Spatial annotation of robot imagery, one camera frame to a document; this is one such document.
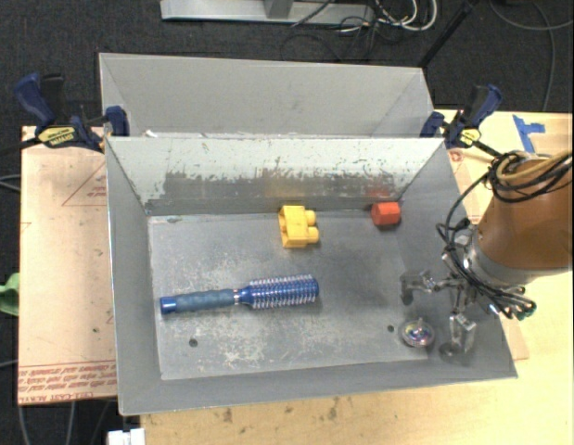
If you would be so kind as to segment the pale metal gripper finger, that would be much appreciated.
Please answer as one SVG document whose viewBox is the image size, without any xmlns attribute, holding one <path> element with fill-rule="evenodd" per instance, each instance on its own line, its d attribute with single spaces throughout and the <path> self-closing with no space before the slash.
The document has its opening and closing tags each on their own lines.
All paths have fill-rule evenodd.
<svg viewBox="0 0 574 445">
<path fill-rule="evenodd" d="M 401 275 L 401 300 L 404 306 L 414 301 L 414 292 L 433 293 L 437 286 L 430 270 L 408 271 Z"/>
<path fill-rule="evenodd" d="M 477 331 L 477 324 L 463 313 L 453 313 L 449 318 L 450 340 L 440 346 L 445 357 L 464 355 L 471 351 Z"/>
</svg>

